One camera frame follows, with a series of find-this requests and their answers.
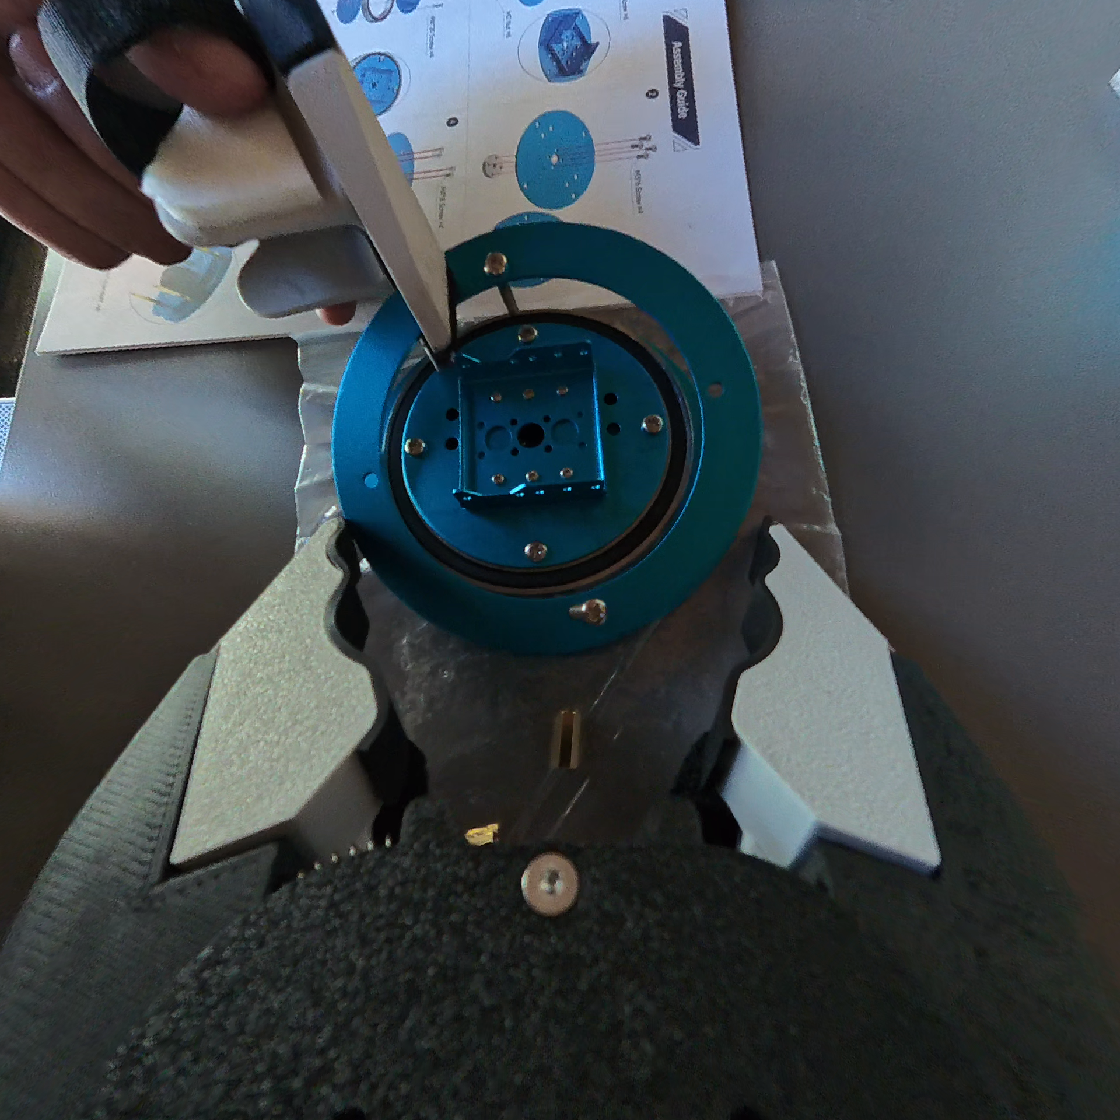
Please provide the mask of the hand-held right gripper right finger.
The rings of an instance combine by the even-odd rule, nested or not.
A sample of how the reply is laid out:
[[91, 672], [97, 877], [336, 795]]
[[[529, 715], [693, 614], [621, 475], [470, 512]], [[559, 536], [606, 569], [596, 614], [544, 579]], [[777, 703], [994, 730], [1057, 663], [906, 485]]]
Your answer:
[[941, 865], [888, 641], [781, 525], [750, 564], [737, 747], [720, 802], [737, 850], [790, 869], [832, 842], [916, 874]]

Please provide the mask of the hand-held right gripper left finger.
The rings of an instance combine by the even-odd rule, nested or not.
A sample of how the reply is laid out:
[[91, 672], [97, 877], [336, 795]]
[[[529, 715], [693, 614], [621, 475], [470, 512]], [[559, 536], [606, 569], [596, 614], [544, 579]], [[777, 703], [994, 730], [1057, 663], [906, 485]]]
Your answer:
[[357, 546], [330, 518], [216, 645], [173, 868], [267, 842], [324, 863], [370, 842], [394, 765], [369, 762], [388, 699], [358, 581]]

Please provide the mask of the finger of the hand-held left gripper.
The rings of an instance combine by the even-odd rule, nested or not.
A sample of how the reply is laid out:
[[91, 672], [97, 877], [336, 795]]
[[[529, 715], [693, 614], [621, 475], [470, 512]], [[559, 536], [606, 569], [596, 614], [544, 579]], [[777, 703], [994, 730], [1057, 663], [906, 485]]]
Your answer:
[[455, 316], [445, 256], [348, 62], [325, 48], [285, 84], [430, 358], [446, 365]]

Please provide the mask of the blue metal ring plate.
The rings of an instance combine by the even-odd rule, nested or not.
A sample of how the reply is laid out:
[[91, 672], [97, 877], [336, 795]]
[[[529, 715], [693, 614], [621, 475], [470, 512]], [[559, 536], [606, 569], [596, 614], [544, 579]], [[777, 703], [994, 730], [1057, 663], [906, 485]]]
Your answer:
[[[445, 258], [454, 310], [496, 292], [482, 273], [485, 256], [494, 252], [508, 259], [509, 286], [563, 280], [602, 289], [648, 318], [675, 349], [678, 362], [636, 342], [675, 379], [689, 424], [684, 484], [650, 545], [593, 579], [542, 594], [484, 587], [455, 575], [420, 545], [390, 493], [394, 458], [384, 434], [394, 397], [417, 367], [409, 368], [408, 361], [421, 342], [400, 297], [384, 303], [342, 373], [331, 416], [331, 476], [343, 524], [373, 575], [429, 624], [512, 654], [577, 654], [666, 617], [720, 564], [746, 519], [760, 470], [759, 391], [729, 315], [656, 249], [620, 232], [559, 222], [482, 234]], [[551, 310], [499, 316], [460, 333], [446, 365], [421, 361], [446, 370], [469, 333], [545, 315], [589, 318]], [[568, 617], [569, 606], [592, 597], [608, 608], [600, 627]]]

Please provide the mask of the blue turntable disc with bearing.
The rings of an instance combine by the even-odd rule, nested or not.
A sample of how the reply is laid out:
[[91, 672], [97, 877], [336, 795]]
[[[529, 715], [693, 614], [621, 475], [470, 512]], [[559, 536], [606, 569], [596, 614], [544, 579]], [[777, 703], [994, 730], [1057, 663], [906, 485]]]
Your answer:
[[446, 370], [421, 361], [393, 406], [384, 434], [403, 525], [494, 590], [542, 594], [641, 554], [689, 466], [665, 364], [583, 316], [475, 330]]

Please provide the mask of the grey desk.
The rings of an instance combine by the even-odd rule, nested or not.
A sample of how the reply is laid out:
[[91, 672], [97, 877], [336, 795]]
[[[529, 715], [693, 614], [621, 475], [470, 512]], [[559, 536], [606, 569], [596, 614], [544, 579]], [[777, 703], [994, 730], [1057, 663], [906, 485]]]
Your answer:
[[[859, 609], [1116, 970], [1116, 4], [731, 4], [763, 259]], [[2, 461], [2, 931], [291, 555], [288, 340], [29, 353]]]

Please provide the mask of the person's left hand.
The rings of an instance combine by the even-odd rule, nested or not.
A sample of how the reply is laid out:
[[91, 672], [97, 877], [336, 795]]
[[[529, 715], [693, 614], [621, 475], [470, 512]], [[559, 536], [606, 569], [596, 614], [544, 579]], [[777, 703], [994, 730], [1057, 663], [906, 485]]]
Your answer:
[[[49, 59], [40, 4], [1, 4], [2, 217], [95, 271], [129, 258], [174, 265], [189, 247], [165, 232], [135, 179], [104, 149]], [[126, 53], [182, 105], [213, 119], [252, 113], [270, 93], [234, 42], [191, 26], [158, 31]]]

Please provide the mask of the clear plastic bag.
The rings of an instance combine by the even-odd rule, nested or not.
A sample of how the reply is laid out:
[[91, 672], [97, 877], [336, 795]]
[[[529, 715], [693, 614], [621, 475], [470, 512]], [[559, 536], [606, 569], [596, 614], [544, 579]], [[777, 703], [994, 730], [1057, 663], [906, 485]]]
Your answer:
[[[847, 591], [814, 418], [781, 276], [725, 301], [756, 373], [763, 451], [749, 518], [716, 572], [674, 614], [609, 647], [547, 659], [485, 651], [403, 606], [360, 564], [366, 653], [403, 733], [423, 754], [427, 796], [460, 829], [499, 825], [499, 842], [635, 836], [716, 724], [743, 621], [756, 525], [783, 525]], [[581, 714], [581, 763], [550, 766], [560, 709]]]

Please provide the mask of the white instruction booklet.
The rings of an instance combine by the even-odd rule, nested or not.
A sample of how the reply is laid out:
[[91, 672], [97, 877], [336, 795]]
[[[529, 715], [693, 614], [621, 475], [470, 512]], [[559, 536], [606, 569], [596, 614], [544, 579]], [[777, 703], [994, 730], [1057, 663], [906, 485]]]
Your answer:
[[574, 223], [760, 291], [725, 4], [316, 7], [442, 250]]

